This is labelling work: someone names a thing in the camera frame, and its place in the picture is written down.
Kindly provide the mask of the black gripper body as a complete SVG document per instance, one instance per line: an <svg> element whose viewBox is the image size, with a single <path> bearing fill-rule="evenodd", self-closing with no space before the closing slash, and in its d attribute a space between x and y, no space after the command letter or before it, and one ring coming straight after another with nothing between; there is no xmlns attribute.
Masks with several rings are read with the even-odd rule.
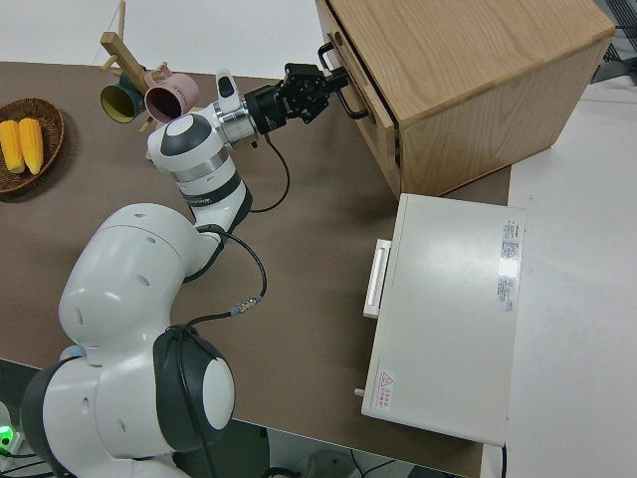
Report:
<svg viewBox="0 0 637 478"><path fill-rule="evenodd" d="M287 84L282 80L248 94L248 112L259 133L270 133L284 126L288 120L301 118L301 92L304 82L311 81Z"/></svg>

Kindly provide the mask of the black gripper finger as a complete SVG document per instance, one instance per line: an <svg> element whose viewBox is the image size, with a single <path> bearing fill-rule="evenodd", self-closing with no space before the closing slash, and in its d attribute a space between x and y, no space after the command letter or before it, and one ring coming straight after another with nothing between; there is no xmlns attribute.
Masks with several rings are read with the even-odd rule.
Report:
<svg viewBox="0 0 637 478"><path fill-rule="evenodd" d="M285 65L284 82L287 84L301 81L318 81L320 85L347 85L348 75L344 68L330 70L320 69L314 64L287 63Z"/></svg>
<svg viewBox="0 0 637 478"><path fill-rule="evenodd" d="M301 92L301 120L312 122L328 106L328 98L345 88L344 82L311 83L304 82Z"/></svg>

